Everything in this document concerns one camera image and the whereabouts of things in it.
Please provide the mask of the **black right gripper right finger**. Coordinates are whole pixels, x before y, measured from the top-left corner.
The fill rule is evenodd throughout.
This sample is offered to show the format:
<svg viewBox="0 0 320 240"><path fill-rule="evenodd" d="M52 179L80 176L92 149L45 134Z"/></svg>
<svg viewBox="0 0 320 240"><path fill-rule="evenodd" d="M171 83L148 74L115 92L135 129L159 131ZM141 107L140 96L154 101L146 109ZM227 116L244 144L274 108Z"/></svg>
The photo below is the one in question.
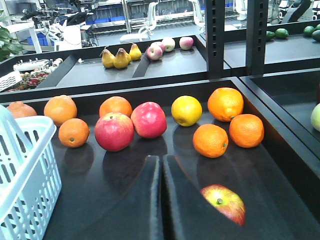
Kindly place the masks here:
<svg viewBox="0 0 320 240"><path fill-rule="evenodd" d="M170 226L168 240L318 240L320 225L299 197L288 203L243 196L246 220L240 226L201 195L172 155L163 158Z"/></svg>

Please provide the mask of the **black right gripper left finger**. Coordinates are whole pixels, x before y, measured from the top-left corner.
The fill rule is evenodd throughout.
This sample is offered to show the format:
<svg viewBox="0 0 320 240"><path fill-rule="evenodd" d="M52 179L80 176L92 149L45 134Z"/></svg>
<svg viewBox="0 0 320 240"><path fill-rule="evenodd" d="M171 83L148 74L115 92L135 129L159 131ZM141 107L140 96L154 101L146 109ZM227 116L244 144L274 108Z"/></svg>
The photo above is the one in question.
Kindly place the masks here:
<svg viewBox="0 0 320 240"><path fill-rule="evenodd" d="M46 240L160 239L160 159L149 155L126 190L64 179Z"/></svg>

